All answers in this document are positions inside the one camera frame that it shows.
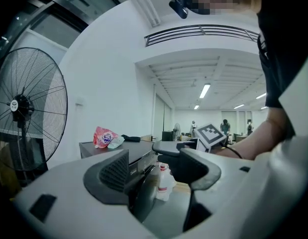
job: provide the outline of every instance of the white pillar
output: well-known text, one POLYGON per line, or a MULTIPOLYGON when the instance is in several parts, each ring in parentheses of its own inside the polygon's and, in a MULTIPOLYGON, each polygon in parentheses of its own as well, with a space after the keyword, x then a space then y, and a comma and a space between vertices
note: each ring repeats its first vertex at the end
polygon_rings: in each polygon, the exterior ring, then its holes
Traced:
POLYGON ((247 128, 247 111, 245 111, 245 121, 244 121, 244 125, 245 125, 245 127, 244 127, 243 133, 244 133, 244 134, 247 134, 247 132, 246 132, 246 128, 247 128))
POLYGON ((239 130, 240 123, 239 123, 239 112, 238 111, 236 111, 236 124, 237 124, 237 126, 236 126, 236 134, 239 134, 239 132, 240 132, 240 130, 239 130))
POLYGON ((153 84, 151 135, 154 135, 155 101, 156 101, 156 84, 153 84))

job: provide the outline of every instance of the red plastic bag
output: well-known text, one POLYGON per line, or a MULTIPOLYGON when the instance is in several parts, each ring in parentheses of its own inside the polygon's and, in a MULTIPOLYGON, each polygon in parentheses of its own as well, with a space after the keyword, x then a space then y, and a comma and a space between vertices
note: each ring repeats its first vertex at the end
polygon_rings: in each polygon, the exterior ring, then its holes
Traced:
POLYGON ((93 144, 96 148, 105 148, 113 139, 118 137, 119 135, 111 130, 98 126, 93 135, 93 144))

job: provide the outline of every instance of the black rubber pad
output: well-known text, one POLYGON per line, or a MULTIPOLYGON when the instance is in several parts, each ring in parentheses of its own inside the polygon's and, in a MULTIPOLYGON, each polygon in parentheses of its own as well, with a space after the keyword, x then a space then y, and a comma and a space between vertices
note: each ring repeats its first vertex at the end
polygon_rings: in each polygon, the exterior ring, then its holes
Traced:
POLYGON ((30 208, 30 212, 38 220, 44 223, 55 200, 56 200, 56 197, 49 195, 49 194, 43 194, 32 205, 32 207, 30 208))

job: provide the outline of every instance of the black cable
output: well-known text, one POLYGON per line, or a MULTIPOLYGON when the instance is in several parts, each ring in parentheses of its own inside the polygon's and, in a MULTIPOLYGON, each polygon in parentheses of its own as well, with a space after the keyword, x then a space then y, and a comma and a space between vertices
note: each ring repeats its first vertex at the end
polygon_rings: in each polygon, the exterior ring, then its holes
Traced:
POLYGON ((219 143, 222 147, 225 147, 227 149, 230 149, 232 152, 234 152, 239 158, 243 159, 243 157, 236 151, 234 150, 233 148, 231 147, 228 147, 227 145, 223 144, 222 142, 219 143))

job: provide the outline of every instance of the plastic bag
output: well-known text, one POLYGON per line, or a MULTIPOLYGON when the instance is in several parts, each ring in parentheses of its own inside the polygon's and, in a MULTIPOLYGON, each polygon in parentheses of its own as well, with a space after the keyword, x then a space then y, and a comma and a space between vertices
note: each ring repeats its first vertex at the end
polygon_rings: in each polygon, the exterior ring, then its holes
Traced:
POLYGON ((110 144, 108 145, 108 148, 115 149, 119 147, 124 142, 124 138, 119 136, 118 138, 113 139, 110 144))
POLYGON ((93 144, 96 148, 105 148, 113 139, 118 137, 119 135, 111 130, 98 126, 93 135, 93 144))

